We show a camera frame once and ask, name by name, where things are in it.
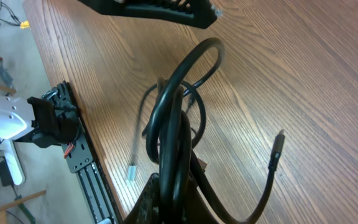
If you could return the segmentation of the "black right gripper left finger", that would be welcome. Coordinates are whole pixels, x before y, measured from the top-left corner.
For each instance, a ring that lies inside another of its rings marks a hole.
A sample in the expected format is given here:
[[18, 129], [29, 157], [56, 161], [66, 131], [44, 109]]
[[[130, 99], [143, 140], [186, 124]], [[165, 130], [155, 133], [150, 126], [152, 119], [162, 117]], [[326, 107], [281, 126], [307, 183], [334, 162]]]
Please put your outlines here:
[[124, 219], [125, 224], [161, 224], [159, 174], [149, 177], [134, 208]]

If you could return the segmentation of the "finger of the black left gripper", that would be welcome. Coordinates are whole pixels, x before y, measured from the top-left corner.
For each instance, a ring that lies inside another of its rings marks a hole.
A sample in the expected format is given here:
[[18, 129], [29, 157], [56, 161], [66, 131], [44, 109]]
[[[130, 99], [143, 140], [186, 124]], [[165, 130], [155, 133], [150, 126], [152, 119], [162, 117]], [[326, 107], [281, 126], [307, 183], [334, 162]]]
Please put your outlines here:
[[209, 0], [80, 0], [106, 16], [160, 19], [200, 29], [208, 28], [222, 10]]

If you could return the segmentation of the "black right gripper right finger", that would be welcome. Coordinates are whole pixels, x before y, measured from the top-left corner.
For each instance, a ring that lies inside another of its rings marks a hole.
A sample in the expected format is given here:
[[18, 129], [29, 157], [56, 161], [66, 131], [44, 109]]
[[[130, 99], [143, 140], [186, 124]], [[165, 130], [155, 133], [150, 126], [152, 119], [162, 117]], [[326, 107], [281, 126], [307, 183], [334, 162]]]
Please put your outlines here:
[[188, 181], [185, 195], [185, 223], [218, 224], [191, 179]]

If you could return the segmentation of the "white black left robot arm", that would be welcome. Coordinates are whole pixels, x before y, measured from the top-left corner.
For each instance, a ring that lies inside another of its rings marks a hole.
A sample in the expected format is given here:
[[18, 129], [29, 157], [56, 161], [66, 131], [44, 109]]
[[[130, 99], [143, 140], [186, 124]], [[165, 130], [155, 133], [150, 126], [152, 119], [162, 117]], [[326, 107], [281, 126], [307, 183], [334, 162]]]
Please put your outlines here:
[[[105, 16], [160, 19], [201, 29], [218, 18], [209, 0], [82, 0], [82, 4]], [[58, 109], [44, 98], [0, 96], [0, 138], [32, 142], [41, 148], [71, 144], [81, 136], [81, 126], [78, 118], [59, 118]]]

